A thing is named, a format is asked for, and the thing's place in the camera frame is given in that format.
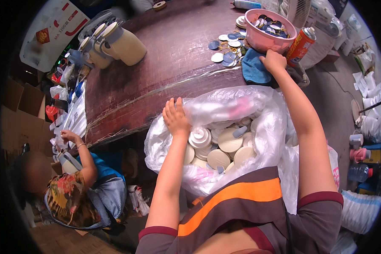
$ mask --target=red plastic bag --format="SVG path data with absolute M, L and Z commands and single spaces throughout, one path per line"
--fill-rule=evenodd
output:
M 58 114 L 58 108 L 50 105 L 45 106 L 45 113 L 47 114 L 48 118 L 52 121 L 55 122 L 54 115 Z

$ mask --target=orange spray can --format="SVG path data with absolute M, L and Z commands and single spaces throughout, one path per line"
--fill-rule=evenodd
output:
M 304 27 L 299 31 L 286 54 L 286 62 L 295 67 L 308 52 L 310 45 L 315 43 L 316 36 L 313 27 Z

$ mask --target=pink plastic basin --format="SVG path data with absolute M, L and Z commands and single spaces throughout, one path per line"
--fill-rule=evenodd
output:
M 290 38 L 284 39 L 282 37 L 276 37 L 267 33 L 262 32 L 260 29 L 254 27 L 252 22 L 258 20 L 258 17 L 264 14 L 267 17 L 272 18 L 272 20 L 280 21 L 289 33 Z M 268 49 L 272 49 L 280 54 L 288 48 L 288 46 L 296 38 L 295 27 L 281 15 L 264 9 L 251 9 L 245 13 L 245 20 L 247 22 L 247 42 L 257 51 L 265 53 Z

